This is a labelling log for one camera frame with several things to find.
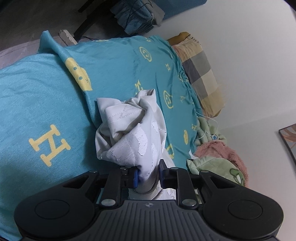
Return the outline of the white t-shirt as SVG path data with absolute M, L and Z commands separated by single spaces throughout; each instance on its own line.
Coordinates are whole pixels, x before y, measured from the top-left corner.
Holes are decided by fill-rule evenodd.
M 134 200 L 175 199 L 176 192 L 161 187 L 159 162 L 174 162 L 165 149 L 167 129 L 156 91 L 141 90 L 126 101 L 98 98 L 102 124 L 95 134 L 97 158 L 119 166 L 137 167 L 138 187 L 129 189 Z

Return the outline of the pink fluffy blanket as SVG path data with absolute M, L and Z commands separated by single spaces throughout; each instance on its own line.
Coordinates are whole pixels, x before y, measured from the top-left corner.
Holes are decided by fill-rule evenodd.
M 187 164 L 193 174 L 208 170 L 230 181 L 247 187 L 247 168 L 238 154 L 222 141 L 210 141 L 200 145 L 194 160 Z

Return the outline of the wall picture with leaves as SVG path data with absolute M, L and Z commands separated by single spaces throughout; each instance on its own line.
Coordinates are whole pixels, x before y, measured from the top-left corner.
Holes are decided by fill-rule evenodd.
M 287 126 L 278 130 L 288 152 L 290 153 L 294 163 L 296 162 L 296 124 Z

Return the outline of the grey cloth on chair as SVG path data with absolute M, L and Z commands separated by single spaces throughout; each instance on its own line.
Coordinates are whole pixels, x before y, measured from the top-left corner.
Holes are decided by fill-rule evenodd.
M 153 1 L 148 1 L 147 9 L 152 15 L 152 25 L 153 26 L 160 26 L 164 16 L 165 12 Z

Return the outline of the blue covered chair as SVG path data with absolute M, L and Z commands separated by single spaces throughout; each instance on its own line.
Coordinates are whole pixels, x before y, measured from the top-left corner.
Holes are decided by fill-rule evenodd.
M 189 9 L 202 6 L 206 1 L 153 1 L 164 12 L 164 20 Z M 115 37 L 131 37 L 148 33 L 154 27 L 148 1 L 86 1 L 78 12 L 87 12 L 86 20 L 74 32 L 74 39 L 86 39 L 85 32 L 96 22 L 116 29 Z

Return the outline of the light green blanket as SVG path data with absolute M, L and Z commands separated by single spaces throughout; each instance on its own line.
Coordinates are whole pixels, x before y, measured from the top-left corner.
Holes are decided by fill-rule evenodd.
M 218 124 L 212 125 L 200 116 L 197 118 L 197 146 L 195 153 L 187 160 L 192 174 L 211 171 L 242 186 L 248 186 L 248 173 L 239 155 L 227 146 L 224 135 L 218 131 Z

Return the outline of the teal patterned bed sheet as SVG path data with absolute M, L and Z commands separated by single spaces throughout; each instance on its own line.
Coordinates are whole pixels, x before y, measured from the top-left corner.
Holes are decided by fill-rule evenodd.
M 114 164 L 97 159 L 99 97 L 125 101 L 154 89 L 166 151 L 184 168 L 201 106 L 182 62 L 159 36 L 62 47 L 45 31 L 37 54 L 1 70 L 1 237 L 20 240 L 14 210 L 26 197 Z

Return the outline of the plaid pillow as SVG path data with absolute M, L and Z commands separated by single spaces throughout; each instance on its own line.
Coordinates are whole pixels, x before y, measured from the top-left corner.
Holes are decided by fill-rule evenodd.
M 225 99 L 200 42 L 188 32 L 181 32 L 168 39 L 168 42 L 182 62 L 203 115 L 209 118 L 218 116 L 225 106 Z

